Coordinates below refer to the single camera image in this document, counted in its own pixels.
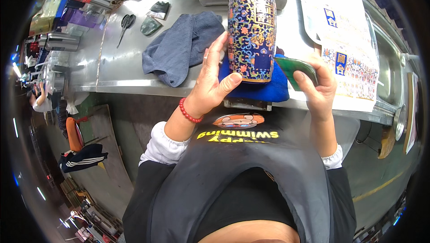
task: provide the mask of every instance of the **person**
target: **person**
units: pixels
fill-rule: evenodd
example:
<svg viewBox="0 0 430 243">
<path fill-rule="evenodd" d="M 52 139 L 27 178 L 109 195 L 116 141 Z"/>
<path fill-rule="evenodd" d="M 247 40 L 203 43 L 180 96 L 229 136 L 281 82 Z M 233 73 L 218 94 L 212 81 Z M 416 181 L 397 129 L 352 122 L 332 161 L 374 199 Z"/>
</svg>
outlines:
<svg viewBox="0 0 430 243">
<path fill-rule="evenodd" d="M 316 54 L 308 62 L 319 86 L 294 72 L 313 150 L 285 109 L 218 106 L 242 81 L 239 73 L 218 81 L 226 40 L 224 32 L 206 50 L 191 93 L 152 129 L 123 216 L 126 241 L 352 242 L 356 217 L 331 114 L 334 75 Z"/>
<path fill-rule="evenodd" d="M 43 88 L 43 82 L 39 83 L 40 95 L 37 89 L 35 89 L 36 94 L 32 90 L 27 92 L 27 99 L 30 105 L 33 107 L 34 111 L 37 112 L 48 112 L 57 108 L 57 95 L 46 95 L 45 89 Z"/>
</svg>

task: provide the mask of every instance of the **orange chair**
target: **orange chair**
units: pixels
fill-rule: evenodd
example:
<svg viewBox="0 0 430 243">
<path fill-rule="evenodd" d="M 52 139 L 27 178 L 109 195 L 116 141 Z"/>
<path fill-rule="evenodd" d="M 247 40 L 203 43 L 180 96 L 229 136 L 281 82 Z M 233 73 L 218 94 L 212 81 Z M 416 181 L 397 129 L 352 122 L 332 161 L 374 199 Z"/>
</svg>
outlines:
<svg viewBox="0 0 430 243">
<path fill-rule="evenodd" d="M 80 122 L 87 122 L 88 116 L 82 117 L 78 120 L 75 120 L 72 117 L 68 117 L 66 120 L 66 129 L 67 129 L 67 135 L 69 136 L 69 144 L 70 149 L 72 151 L 80 151 L 85 145 L 92 144 L 99 142 L 100 140 L 106 138 L 94 138 L 90 140 L 89 142 L 85 143 L 82 137 L 82 133 L 79 129 L 79 123 Z"/>
</svg>

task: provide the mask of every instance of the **concrete floor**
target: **concrete floor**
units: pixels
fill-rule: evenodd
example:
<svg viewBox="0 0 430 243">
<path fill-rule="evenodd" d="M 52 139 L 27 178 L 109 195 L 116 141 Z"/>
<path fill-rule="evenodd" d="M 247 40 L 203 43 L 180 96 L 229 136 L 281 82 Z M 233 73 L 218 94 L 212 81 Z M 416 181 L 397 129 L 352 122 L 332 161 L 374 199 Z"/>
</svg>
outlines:
<svg viewBox="0 0 430 243">
<path fill-rule="evenodd" d="M 149 141 L 152 126 L 156 122 L 167 120 L 177 101 L 178 98 L 173 97 L 91 93 L 82 105 L 77 106 L 80 113 L 74 117 L 79 118 L 87 114 L 91 106 L 109 104 L 124 165 L 131 181 L 134 182 L 139 158 Z M 86 141 L 91 139 L 89 123 L 81 123 L 80 126 L 84 139 Z M 69 149 L 68 141 L 58 127 L 48 127 L 48 134 L 54 153 Z M 357 230 L 370 227 L 378 221 L 406 188 L 418 161 L 419 145 L 415 145 L 406 155 L 402 152 L 403 142 L 403 139 L 397 142 L 385 159 L 378 159 L 378 153 L 364 143 L 355 142 L 347 154 L 343 166 L 347 169 L 350 181 L 357 214 Z M 128 196 L 118 192 L 109 181 L 105 170 L 94 166 L 70 175 L 105 209 L 122 218 L 128 204 L 126 198 Z"/>
</svg>

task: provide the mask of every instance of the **stainless steel table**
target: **stainless steel table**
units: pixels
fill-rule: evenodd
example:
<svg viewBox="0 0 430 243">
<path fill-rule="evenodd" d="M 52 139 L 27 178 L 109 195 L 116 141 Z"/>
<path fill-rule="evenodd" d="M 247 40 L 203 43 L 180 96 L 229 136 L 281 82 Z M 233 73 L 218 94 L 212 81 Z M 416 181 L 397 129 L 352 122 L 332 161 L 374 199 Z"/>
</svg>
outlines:
<svg viewBox="0 0 430 243">
<path fill-rule="evenodd" d="M 166 20 L 159 20 L 163 27 L 151 36 L 144 36 L 140 27 L 153 0 L 125 0 L 111 15 L 103 29 L 93 28 L 81 37 L 80 48 L 69 59 L 72 73 L 69 87 L 74 91 L 129 93 L 165 96 L 186 96 L 195 84 L 201 65 L 190 68 L 188 77 L 178 87 L 172 88 L 154 74 L 144 74 L 142 52 L 162 31 L 173 25 L 180 14 L 213 11 L 223 17 L 227 26 L 226 6 L 202 6 L 199 0 L 163 0 L 170 3 Z M 135 14 L 137 19 L 125 31 L 119 48 L 116 46 L 121 33 L 120 22 L 124 15 Z M 288 0 L 277 15 L 277 46 L 292 58 L 303 58 L 314 51 L 314 43 L 304 30 L 300 0 Z M 273 106 L 307 110 L 306 102 L 290 99 L 273 103 Z M 333 114 L 392 125 L 397 106 L 378 99 L 373 112 L 333 111 Z"/>
</svg>

